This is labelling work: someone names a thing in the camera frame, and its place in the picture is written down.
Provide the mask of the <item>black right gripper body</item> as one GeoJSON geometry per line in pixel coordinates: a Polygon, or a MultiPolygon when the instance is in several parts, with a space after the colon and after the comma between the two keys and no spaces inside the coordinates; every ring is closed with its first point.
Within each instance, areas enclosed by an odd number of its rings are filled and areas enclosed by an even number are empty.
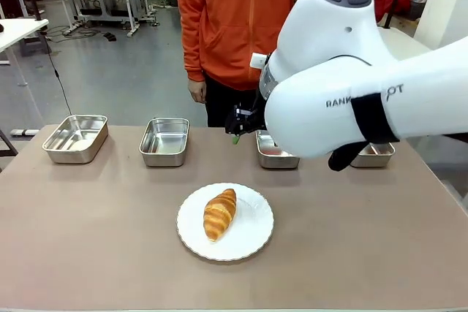
{"type": "Polygon", "coordinates": [[[266,130],[266,101],[257,96],[251,104],[235,104],[225,121],[225,131],[228,134],[241,136],[257,130],[266,130]]]}

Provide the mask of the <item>person's right hand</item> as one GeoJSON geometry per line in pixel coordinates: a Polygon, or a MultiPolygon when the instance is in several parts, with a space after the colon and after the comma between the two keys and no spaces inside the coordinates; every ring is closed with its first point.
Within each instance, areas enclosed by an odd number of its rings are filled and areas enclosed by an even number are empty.
{"type": "Polygon", "coordinates": [[[188,80],[188,90],[194,102],[206,103],[206,83],[205,81],[188,80]]]}

